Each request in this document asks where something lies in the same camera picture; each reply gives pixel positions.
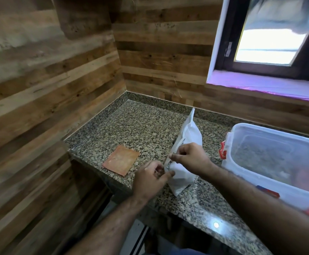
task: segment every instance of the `paper bag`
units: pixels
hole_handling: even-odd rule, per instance
[[[195,142],[198,145],[202,145],[202,134],[193,121],[194,113],[195,108],[192,108],[190,115],[187,117],[182,128],[180,129],[180,133],[176,142],[171,148],[170,153],[176,153],[178,147],[182,144]],[[166,158],[164,169],[165,171],[173,170],[176,172],[175,176],[168,182],[169,187],[175,196],[178,196],[179,193],[181,193],[187,186],[193,184],[195,178],[197,177],[195,174],[186,170],[185,167],[183,167],[181,164],[177,164],[176,162],[171,161],[169,157]]]

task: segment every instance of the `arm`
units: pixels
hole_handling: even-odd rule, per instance
[[[157,172],[161,170],[163,170],[163,165],[159,161],[149,161],[140,167],[133,181],[133,195],[103,219],[67,255],[119,254],[137,214],[174,175],[171,171],[158,179]]]
[[[309,254],[309,216],[211,162],[202,146],[179,147],[171,160],[216,187],[274,254]]]

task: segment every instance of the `left hand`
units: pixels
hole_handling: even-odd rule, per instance
[[[152,160],[142,165],[135,172],[132,185],[133,197],[141,202],[148,203],[171,179],[175,172],[170,171],[157,178],[158,173],[164,171],[164,166],[160,161]]]

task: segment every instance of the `orange paper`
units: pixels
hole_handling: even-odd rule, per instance
[[[121,176],[125,176],[139,155],[140,152],[119,145],[102,166]]]

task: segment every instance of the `container lid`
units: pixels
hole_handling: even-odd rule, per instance
[[[230,156],[237,165],[309,191],[309,138],[246,123],[232,132]]]

